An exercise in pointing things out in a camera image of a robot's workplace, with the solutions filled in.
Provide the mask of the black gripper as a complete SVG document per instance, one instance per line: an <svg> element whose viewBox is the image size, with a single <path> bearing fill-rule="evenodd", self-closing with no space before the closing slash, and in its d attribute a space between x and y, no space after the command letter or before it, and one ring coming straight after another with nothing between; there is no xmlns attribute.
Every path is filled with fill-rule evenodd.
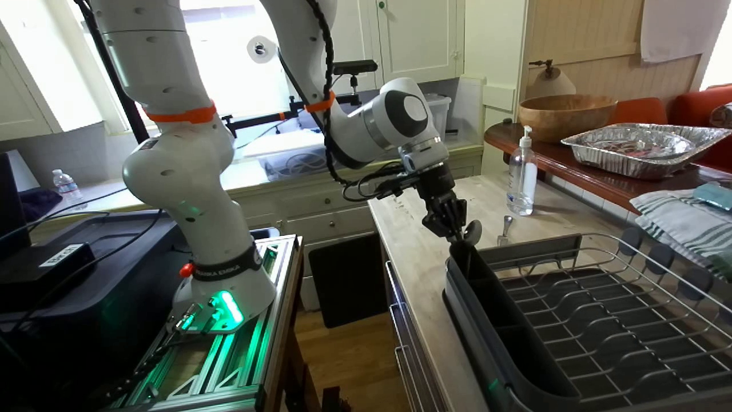
<svg viewBox="0 0 732 412"><path fill-rule="evenodd" d="M476 244L484 236L484 223L466 225L466 202L455 195L455 179L448 165L437 165L414 176L414 191L426 204L422 225L436 236L454 242Z"/></svg>

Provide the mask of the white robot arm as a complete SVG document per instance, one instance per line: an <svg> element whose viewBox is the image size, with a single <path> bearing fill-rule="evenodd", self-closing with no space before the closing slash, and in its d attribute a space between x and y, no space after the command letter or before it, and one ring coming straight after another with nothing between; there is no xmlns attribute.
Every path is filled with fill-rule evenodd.
<svg viewBox="0 0 732 412"><path fill-rule="evenodd" d="M89 0L124 91L159 133L124 163L127 188L176 219L193 252L174 292L171 328L184 335L230 335L277 298L243 209L221 180L233 161L233 135L209 96L185 30L181 0ZM328 153L357 170L392 161L380 196L417 191L423 227L448 242L473 242L481 225L455 195L448 146L432 123L422 86L396 78L349 113L331 91L337 0L261 0L279 43L279 61L305 109L325 133Z"/></svg>

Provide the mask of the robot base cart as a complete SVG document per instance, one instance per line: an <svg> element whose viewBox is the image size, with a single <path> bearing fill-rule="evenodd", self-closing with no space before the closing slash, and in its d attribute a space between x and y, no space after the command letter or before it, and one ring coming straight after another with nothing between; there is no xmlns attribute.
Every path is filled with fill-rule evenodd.
<svg viewBox="0 0 732 412"><path fill-rule="evenodd" d="M277 412L303 276L303 238L261 238L275 302L233 335L161 335L105 412Z"/></svg>

